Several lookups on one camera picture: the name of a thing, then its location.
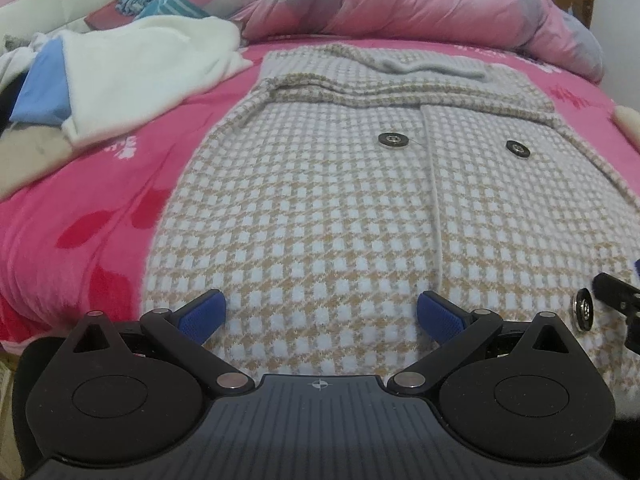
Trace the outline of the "cream knit cardigan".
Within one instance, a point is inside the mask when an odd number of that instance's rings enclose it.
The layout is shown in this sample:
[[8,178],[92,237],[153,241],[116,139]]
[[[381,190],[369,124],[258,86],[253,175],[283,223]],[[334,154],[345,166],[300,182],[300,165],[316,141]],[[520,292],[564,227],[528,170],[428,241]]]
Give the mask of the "cream knit cardigan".
[[640,151],[640,113],[631,107],[616,105],[612,121],[623,133],[628,142]]

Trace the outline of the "beige white checked coat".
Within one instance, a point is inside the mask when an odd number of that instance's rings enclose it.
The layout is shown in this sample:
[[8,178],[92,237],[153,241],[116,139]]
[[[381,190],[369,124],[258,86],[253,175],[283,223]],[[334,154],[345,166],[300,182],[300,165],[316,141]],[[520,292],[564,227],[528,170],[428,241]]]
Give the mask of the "beige white checked coat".
[[527,321],[637,281],[639,201],[514,68],[347,44],[272,51],[206,134],[146,266],[145,309],[207,289],[253,376],[388,376],[431,348],[416,298]]

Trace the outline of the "pink flowered bed sheet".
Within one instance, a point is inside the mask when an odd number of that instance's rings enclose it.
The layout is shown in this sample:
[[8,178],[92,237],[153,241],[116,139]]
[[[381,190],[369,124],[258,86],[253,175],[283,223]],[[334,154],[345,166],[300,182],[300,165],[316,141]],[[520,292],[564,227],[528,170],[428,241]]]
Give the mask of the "pink flowered bed sheet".
[[160,214],[206,133],[256,82],[264,56],[297,38],[253,44],[253,65],[137,132],[76,158],[1,204],[1,348],[19,354],[88,311],[141,311],[145,260]]

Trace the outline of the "white fleece blanket pile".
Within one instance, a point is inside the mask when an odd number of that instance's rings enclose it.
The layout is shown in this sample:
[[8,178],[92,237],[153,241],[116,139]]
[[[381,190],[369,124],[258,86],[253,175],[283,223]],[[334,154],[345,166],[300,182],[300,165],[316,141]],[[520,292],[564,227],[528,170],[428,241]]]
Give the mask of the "white fleece blanket pile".
[[159,15],[99,32],[63,30],[29,68],[1,136],[9,197],[247,70],[238,26]]

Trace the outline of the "pink floral duvet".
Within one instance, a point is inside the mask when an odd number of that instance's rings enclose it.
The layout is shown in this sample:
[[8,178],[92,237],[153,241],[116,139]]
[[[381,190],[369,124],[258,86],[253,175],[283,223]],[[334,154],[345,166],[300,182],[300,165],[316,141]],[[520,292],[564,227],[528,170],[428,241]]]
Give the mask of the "pink floral duvet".
[[381,37],[520,52],[592,82],[604,54],[592,32],[552,0],[188,0],[240,24],[243,37]]

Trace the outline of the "red pillow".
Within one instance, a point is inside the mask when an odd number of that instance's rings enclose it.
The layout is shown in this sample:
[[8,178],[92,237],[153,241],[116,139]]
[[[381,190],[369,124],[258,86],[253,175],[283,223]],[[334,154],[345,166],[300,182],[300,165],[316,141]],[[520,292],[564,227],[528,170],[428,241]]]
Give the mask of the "red pillow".
[[117,0],[107,3],[99,10],[89,13],[84,22],[90,30],[107,30],[131,23],[136,16],[119,14],[115,9]]

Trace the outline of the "teal striped cloth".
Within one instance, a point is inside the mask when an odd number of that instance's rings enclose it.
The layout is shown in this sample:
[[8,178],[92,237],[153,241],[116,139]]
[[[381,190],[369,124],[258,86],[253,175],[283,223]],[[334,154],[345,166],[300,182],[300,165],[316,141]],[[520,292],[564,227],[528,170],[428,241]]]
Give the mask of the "teal striped cloth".
[[155,15],[178,15],[185,18],[209,17],[206,11],[190,0],[153,0],[137,15],[137,20]]

